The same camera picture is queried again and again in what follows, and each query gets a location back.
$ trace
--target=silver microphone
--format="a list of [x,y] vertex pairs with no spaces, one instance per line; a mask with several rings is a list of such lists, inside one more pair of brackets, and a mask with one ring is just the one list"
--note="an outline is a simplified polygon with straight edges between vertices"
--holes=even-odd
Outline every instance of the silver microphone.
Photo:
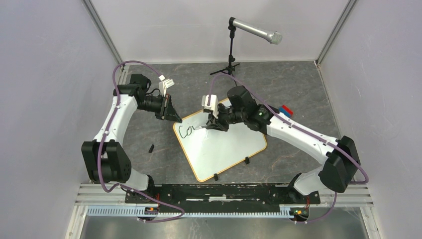
[[276,31],[267,31],[262,28],[253,26],[247,22],[239,20],[237,18],[231,17],[229,20],[229,24],[238,27],[244,31],[252,33],[256,36],[262,37],[267,40],[271,44],[278,45],[281,42],[282,36]]

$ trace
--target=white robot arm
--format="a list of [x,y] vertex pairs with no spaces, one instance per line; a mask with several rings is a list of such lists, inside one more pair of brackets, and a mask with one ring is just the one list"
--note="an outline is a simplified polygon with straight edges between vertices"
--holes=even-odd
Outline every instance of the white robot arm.
[[[258,105],[244,86],[237,86],[227,92],[231,106],[229,108],[218,104],[215,95],[203,97],[204,112],[209,113],[207,129],[227,131],[230,124],[244,123],[251,130],[279,138],[299,148],[313,157],[320,166],[306,173],[296,175],[290,186],[301,195],[309,195],[323,188],[342,193],[351,182],[357,167],[343,154],[327,145],[327,142],[337,144],[346,151],[358,164],[359,157],[352,139],[344,136],[341,140],[309,129],[285,116],[275,108],[278,116],[289,124],[274,116],[264,105]],[[311,137],[297,127],[318,135],[324,141]]]
[[126,186],[141,191],[146,190],[148,185],[153,183],[148,175],[132,168],[121,145],[129,120],[136,110],[153,112],[159,120],[182,122],[173,107],[171,96],[166,93],[167,88],[174,84],[173,80],[162,78],[160,80],[159,89],[157,89],[160,94],[157,96],[152,95],[156,89],[148,93],[151,81],[141,74],[132,74],[129,84],[117,86],[120,92],[118,110],[115,111],[118,97],[114,91],[111,109],[100,131],[93,141],[85,141],[82,144],[82,156],[91,181],[99,182],[97,158],[100,142],[105,133],[101,154],[101,171],[104,181],[125,183]]

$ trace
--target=gray floor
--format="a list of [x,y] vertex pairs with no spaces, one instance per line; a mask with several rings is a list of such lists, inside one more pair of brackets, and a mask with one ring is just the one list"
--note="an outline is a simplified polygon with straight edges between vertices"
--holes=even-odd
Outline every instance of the gray floor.
[[[311,218],[324,208],[312,208]],[[359,208],[334,209],[332,214],[308,225],[288,219],[183,218],[166,223],[144,224],[129,217],[87,217],[82,239],[367,239]]]
[[[173,105],[181,117],[201,110],[202,95],[209,91],[210,72],[226,63],[154,65],[175,85],[171,94]],[[142,73],[157,87],[158,79],[144,66],[131,66],[132,73]],[[293,120],[323,134],[338,137],[337,126],[318,71],[313,62],[249,62],[236,68],[236,77],[254,89],[270,105],[287,105]],[[226,98],[233,81],[224,77],[217,81],[213,94]],[[127,128],[123,148],[139,172],[151,175],[155,183],[197,183],[195,176],[173,132],[173,122],[157,120],[154,114],[137,111]],[[299,172],[318,166],[317,162],[297,148],[272,137],[267,137],[267,148],[219,175],[224,182],[289,182]],[[151,144],[153,153],[148,153]]]

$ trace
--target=microphone stand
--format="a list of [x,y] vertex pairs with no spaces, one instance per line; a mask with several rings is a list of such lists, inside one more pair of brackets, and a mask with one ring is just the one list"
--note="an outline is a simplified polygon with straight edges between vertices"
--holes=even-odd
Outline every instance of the microphone stand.
[[231,17],[230,20],[228,21],[228,29],[230,30],[230,54],[228,56],[228,66],[225,67],[222,70],[216,71],[216,72],[212,72],[210,73],[210,75],[214,75],[217,74],[219,72],[228,74],[228,75],[233,75],[233,71],[235,71],[235,67],[240,65],[240,63],[237,63],[235,65],[232,65],[232,63],[236,60],[236,58],[233,57],[232,50],[233,50],[233,38],[234,38],[234,32],[236,31],[236,27],[233,26],[233,21],[235,20],[234,17]]

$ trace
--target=gray marble floor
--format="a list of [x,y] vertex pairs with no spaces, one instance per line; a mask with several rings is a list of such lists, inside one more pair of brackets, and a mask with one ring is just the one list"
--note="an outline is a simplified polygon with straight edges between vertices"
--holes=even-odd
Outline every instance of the gray marble floor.
[[[210,87],[210,72],[226,63],[154,65],[172,78],[175,85],[168,93],[181,117],[201,110],[202,95]],[[158,79],[144,66],[133,65],[129,75],[141,73],[149,77],[152,89]],[[339,137],[331,107],[318,71],[313,62],[248,62],[236,68],[235,76],[254,89],[270,105],[287,105],[293,120],[318,132]],[[227,77],[218,80],[213,94],[226,98],[234,86]],[[219,183],[289,182],[299,172],[307,172],[318,163],[299,149],[267,136],[267,148],[251,158],[251,163],[238,164],[219,175]],[[151,144],[153,153],[148,153]],[[151,175],[155,183],[197,183],[187,159],[173,132],[173,122],[157,120],[154,114],[137,111],[133,114],[124,137],[123,148],[139,172]]]

